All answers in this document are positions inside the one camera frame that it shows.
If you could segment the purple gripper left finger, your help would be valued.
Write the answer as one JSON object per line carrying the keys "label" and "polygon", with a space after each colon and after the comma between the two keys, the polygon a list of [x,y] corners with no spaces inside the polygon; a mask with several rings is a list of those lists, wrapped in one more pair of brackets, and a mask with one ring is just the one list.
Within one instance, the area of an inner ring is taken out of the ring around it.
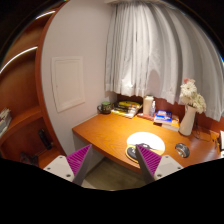
{"label": "purple gripper left finger", "polygon": [[81,186],[92,154],[92,145],[87,145],[67,157],[59,155],[44,170]]}

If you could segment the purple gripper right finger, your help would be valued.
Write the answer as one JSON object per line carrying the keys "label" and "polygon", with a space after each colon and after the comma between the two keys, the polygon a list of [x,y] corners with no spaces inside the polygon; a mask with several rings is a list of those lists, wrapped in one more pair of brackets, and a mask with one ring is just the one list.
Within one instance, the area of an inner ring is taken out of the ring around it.
{"label": "purple gripper right finger", "polygon": [[136,146],[136,157],[146,184],[182,169],[182,166],[171,156],[160,156],[140,145]]}

